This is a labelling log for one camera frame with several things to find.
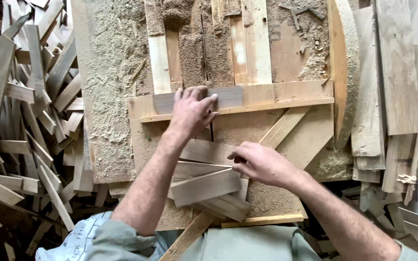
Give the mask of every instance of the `forearm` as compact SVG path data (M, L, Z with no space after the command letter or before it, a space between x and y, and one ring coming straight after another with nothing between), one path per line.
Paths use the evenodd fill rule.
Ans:
M111 218L125 222L142 236L153 235L162 215L172 174L185 141L165 132L153 156L133 182Z
M310 181L294 193L318 219L336 250L346 260L396 261L399 258L401 248L396 242L308 176Z

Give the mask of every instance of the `green shirt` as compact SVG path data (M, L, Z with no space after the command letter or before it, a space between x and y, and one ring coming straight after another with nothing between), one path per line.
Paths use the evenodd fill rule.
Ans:
M107 220L96 231L88 248L87 261L149 260L154 253L155 237L142 237L123 222ZM401 245L398 261L417 261L418 253ZM301 260L322 259L295 227L258 226L210 228L181 256L182 261L209 260Z

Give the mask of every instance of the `hand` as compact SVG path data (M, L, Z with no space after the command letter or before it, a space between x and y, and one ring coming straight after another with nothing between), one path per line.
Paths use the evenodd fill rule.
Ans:
M180 142L186 143L192 136L200 134L206 125L220 115L218 112L208 111L217 100L217 94L201 100L202 92L205 90L207 86L196 86L189 87L184 92L180 88L175 93L173 116L166 132L181 139Z
M243 142L228 159L234 159L234 171L244 173L254 181L266 185L285 188L296 194L304 182L313 180L305 171L300 170L280 153L259 143Z

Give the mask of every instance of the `right hand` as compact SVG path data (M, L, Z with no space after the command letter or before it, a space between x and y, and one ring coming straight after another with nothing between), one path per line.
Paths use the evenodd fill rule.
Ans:
M232 166L234 171L246 174L254 181L292 192L304 182L313 180L307 172L296 168L280 153L259 143L245 141L227 158L235 160Z

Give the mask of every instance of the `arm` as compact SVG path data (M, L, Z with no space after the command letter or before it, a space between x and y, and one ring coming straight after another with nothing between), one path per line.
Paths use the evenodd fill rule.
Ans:
M172 174L188 140L198 135L219 113L209 114L217 95L200 100L206 86L180 88L175 94L173 117L154 154L133 182L110 217L136 229L139 235L154 235L164 210Z
M274 149L243 142L228 158L235 159L233 170L255 181L285 188L301 198L346 260L399 258L401 247L388 235Z

